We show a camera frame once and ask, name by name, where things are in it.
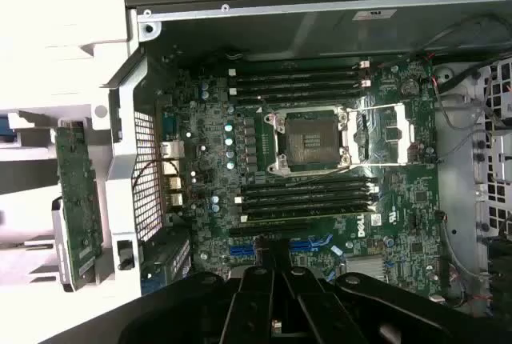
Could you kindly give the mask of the black RAM slot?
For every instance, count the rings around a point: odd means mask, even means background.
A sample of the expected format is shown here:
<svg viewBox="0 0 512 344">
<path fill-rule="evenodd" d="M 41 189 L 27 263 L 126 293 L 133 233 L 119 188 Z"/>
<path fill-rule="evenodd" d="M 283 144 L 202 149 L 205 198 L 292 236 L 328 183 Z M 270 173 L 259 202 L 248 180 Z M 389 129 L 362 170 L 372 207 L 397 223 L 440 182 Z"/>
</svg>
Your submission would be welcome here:
<svg viewBox="0 0 512 344">
<path fill-rule="evenodd" d="M 360 214 L 372 214 L 372 209 L 354 210 L 351 212 L 321 212 L 320 214 L 303 214 L 303 215 L 283 215 L 283 216 L 261 216 L 255 217 L 250 215 L 241 215 L 239 222 L 241 224 L 255 224 L 266 222 L 291 222 L 298 220 L 309 220 L 317 218 L 336 218 L 341 216 L 355 216 Z"/>
<path fill-rule="evenodd" d="M 346 201 L 310 202 L 298 204 L 277 204 L 261 206 L 244 206 L 243 210 L 249 213 L 265 213 L 273 211 L 292 210 L 319 210 L 319 209 L 342 209 L 353 206 L 367 206 L 368 201 L 364 199 L 348 199 Z"/>
<path fill-rule="evenodd" d="M 330 188 L 330 189 L 316 189 L 316 190 L 290 190 L 278 191 L 273 193 L 264 194 L 262 192 L 256 194 L 243 194 L 240 199 L 243 203 L 249 202 L 264 202 L 264 201 L 284 201 L 291 199 L 301 198 L 329 198 L 333 196 L 342 195 L 369 195 L 370 191 L 366 188 Z"/>
<path fill-rule="evenodd" d="M 244 62 L 236 66 L 226 68 L 230 78 L 242 78 L 249 76 L 285 76 L 285 75 L 310 75 L 310 74 L 358 74 L 360 71 L 371 68 L 370 60 L 362 60 L 354 63 L 344 63 L 341 59 L 332 60 L 299 60 L 298 62 Z"/>
<path fill-rule="evenodd" d="M 291 94 L 256 94 L 252 96 L 232 97 L 232 101 L 240 106 L 251 106 L 256 104 L 283 104 L 298 102 L 336 101 L 359 98 L 360 91 L 326 91 L 326 92 L 294 92 Z"/>
<path fill-rule="evenodd" d="M 272 184 L 253 184 L 242 187 L 243 193 L 255 193 L 259 191 L 277 191 L 277 190 L 301 190 L 305 188 L 313 188 L 314 186 L 330 187 L 330 186 L 352 186 L 352 185 L 365 185 L 368 183 L 377 184 L 379 182 L 378 178 L 372 177 L 346 177 L 346 178 L 331 178 L 331 179 L 322 179 L 322 180 L 311 180 L 311 181 L 303 181 L 303 182 L 277 182 Z"/>
<path fill-rule="evenodd" d="M 358 74 L 288 74 L 288 75 L 267 75 L 267 76 L 245 76 L 231 78 L 231 85 L 253 85 L 263 83 L 288 83 L 288 82 L 334 82 L 334 81 L 357 81 Z"/>
<path fill-rule="evenodd" d="M 339 80 L 331 82 L 292 82 L 279 84 L 259 84 L 252 86 L 234 86 L 228 89 L 230 96 L 242 96 L 248 94 L 260 94 L 261 92 L 281 92 L 286 90 L 320 90 L 337 88 L 367 88 L 371 87 L 372 81 L 363 79 L 358 81 Z"/>
</svg>

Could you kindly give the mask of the green Dell motherboard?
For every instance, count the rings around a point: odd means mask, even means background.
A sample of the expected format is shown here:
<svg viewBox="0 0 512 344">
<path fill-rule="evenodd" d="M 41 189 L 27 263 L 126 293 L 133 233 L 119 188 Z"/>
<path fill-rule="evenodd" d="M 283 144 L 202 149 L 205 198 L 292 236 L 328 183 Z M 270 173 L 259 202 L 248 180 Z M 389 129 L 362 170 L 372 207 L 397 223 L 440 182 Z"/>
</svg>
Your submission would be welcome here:
<svg viewBox="0 0 512 344">
<path fill-rule="evenodd" d="M 192 237 L 191 266 L 223 277 L 231 276 L 238 266 L 251 265 L 255 256 L 231 257 L 231 245 L 252 244 L 256 237 L 269 240 L 319 240 L 331 234 L 328 246 L 317 252 L 290 253 L 294 266 L 304 266 L 320 278 L 333 282 L 347 273 L 346 259 L 356 256 L 382 256 L 388 282 L 404 290 L 433 297 L 448 286 L 443 257 L 438 209 L 438 164 L 390 168 L 356 168 L 284 178 L 260 171 L 256 163 L 255 116 L 261 110 L 280 110 L 312 106 L 341 106 L 348 113 L 342 133 L 352 163 L 420 162 L 438 159 L 434 95 L 434 71 L 428 57 L 404 58 L 390 66 L 371 59 L 371 68 L 358 73 L 369 79 L 371 87 L 320 90 L 286 90 L 261 94 L 294 92 L 360 91 L 359 98 L 256 104 L 240 106 L 228 93 L 231 85 L 226 68 L 244 62 L 229 55 L 222 62 L 198 68 L 175 68 L 156 107 L 158 136 L 161 141 L 161 114 L 175 114 L 185 146 L 182 163 L 183 205 L 166 208 L 160 152 L 152 172 L 161 176 L 162 204 L 169 224 L 184 223 Z M 420 94 L 405 96 L 402 81 L 412 78 L 420 85 Z M 314 186 L 302 190 L 330 188 L 366 188 L 369 195 L 342 195 L 329 198 L 301 198 L 284 201 L 243 203 L 243 186 L 277 182 L 303 182 L 346 177 L 378 178 L 377 184 L 352 186 Z M 367 206 L 342 209 L 292 210 L 249 213 L 244 206 L 298 204 L 310 202 L 364 199 Z M 283 216 L 351 212 L 372 209 L 372 214 L 317 218 L 291 222 L 241 224 L 241 215 Z"/>
</svg>

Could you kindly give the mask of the CPU socket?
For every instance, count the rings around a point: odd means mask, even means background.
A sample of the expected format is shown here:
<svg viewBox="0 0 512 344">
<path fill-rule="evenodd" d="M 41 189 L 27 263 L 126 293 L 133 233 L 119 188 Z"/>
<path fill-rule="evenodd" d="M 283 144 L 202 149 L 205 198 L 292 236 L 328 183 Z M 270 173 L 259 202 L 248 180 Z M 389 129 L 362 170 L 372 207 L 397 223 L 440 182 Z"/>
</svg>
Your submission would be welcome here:
<svg viewBox="0 0 512 344">
<path fill-rule="evenodd" d="M 341 106 L 261 110 L 255 118 L 256 165 L 284 178 L 350 168 L 344 145 L 348 113 Z"/>
</svg>

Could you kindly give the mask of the rear port block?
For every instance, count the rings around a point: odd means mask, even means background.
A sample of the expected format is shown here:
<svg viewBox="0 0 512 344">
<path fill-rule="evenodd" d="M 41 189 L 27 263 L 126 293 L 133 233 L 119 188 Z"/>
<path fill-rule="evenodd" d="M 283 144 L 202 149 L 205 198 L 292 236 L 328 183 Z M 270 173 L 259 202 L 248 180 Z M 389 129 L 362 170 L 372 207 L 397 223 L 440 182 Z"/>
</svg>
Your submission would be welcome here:
<svg viewBox="0 0 512 344">
<path fill-rule="evenodd" d="M 164 110 L 161 114 L 160 158 L 163 196 L 166 208 L 171 210 L 183 205 L 182 163 L 185 146 L 179 133 L 175 114 Z"/>
</svg>

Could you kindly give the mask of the long blue expansion slot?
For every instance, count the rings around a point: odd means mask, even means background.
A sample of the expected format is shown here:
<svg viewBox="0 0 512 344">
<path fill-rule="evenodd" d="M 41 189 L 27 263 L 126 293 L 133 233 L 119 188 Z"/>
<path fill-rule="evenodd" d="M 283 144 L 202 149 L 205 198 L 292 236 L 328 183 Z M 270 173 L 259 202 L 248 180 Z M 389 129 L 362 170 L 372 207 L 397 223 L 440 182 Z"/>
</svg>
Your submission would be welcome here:
<svg viewBox="0 0 512 344">
<path fill-rule="evenodd" d="M 333 236 L 329 234 L 326 238 L 319 240 L 265 240 L 261 242 L 254 241 L 252 244 L 231 245 L 229 247 L 229 255 L 236 258 L 255 256 L 257 249 L 271 247 L 284 247 L 290 253 L 317 252 L 321 247 L 328 246 L 332 237 Z"/>
</svg>

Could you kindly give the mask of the perforated metal drive cage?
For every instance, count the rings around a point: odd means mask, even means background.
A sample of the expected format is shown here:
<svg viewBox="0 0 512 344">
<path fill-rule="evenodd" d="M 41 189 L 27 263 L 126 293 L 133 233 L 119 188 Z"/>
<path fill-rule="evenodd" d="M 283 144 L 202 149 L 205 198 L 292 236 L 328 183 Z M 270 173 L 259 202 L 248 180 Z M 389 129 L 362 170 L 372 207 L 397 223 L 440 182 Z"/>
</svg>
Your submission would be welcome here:
<svg viewBox="0 0 512 344">
<path fill-rule="evenodd" d="M 490 232 L 512 240 L 512 58 L 489 67 L 483 80 L 486 133 L 483 151 L 483 184 Z"/>
</svg>

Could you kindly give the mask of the thin metal locking lever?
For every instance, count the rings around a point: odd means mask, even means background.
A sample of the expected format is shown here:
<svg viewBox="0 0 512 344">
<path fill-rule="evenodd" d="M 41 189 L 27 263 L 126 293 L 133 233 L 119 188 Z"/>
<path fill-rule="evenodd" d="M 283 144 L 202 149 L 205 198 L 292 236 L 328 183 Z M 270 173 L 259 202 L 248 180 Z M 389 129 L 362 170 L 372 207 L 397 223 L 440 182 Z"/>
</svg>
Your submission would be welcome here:
<svg viewBox="0 0 512 344">
<path fill-rule="evenodd" d="M 436 165 L 442 163 L 442 160 L 433 159 L 428 161 L 420 161 L 420 162 L 360 162 L 360 163 L 351 163 L 346 166 L 340 166 L 338 168 L 339 172 L 347 172 L 356 168 L 390 168 L 390 167 L 400 167 L 400 166 L 424 166 L 424 165 Z"/>
</svg>

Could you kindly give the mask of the hard disk with blue bracket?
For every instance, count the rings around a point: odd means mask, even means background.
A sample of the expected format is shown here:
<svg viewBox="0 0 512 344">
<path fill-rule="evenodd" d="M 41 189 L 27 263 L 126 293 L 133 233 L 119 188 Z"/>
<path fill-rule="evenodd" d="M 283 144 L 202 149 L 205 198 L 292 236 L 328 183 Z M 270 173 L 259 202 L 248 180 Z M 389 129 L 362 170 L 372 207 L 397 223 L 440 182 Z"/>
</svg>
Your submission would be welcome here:
<svg viewBox="0 0 512 344">
<path fill-rule="evenodd" d="M 0 114 L 0 147 L 13 146 L 17 141 L 17 134 L 10 128 L 6 114 Z"/>
</svg>

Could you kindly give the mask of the silver chipset heatsink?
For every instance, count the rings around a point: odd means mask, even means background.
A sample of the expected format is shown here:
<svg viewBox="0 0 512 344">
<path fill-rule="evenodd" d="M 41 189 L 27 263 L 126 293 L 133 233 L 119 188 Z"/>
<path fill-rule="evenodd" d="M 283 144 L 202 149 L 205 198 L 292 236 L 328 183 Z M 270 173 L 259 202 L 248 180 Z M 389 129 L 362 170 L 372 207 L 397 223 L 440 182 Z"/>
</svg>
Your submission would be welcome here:
<svg viewBox="0 0 512 344">
<path fill-rule="evenodd" d="M 355 272 L 388 282 L 386 265 L 382 256 L 356 256 L 346 259 L 346 271 Z"/>
</svg>

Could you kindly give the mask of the open black PC case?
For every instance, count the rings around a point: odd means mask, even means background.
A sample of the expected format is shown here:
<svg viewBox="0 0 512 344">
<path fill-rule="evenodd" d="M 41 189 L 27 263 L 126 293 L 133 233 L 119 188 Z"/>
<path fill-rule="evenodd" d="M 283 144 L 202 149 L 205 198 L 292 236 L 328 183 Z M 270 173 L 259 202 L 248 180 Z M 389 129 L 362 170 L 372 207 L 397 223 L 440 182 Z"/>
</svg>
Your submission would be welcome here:
<svg viewBox="0 0 512 344">
<path fill-rule="evenodd" d="M 135 46 L 111 96 L 106 198 L 116 278 L 133 300 L 197 272 L 188 227 L 166 221 L 155 112 L 172 71 L 343 58 L 387 66 L 428 57 L 448 286 L 425 297 L 477 322 L 474 344 L 512 344 L 512 240 L 490 232 L 483 184 L 489 67 L 512 58 L 512 0 L 127 0 Z M 251 265 L 238 266 L 228 280 Z"/>
</svg>

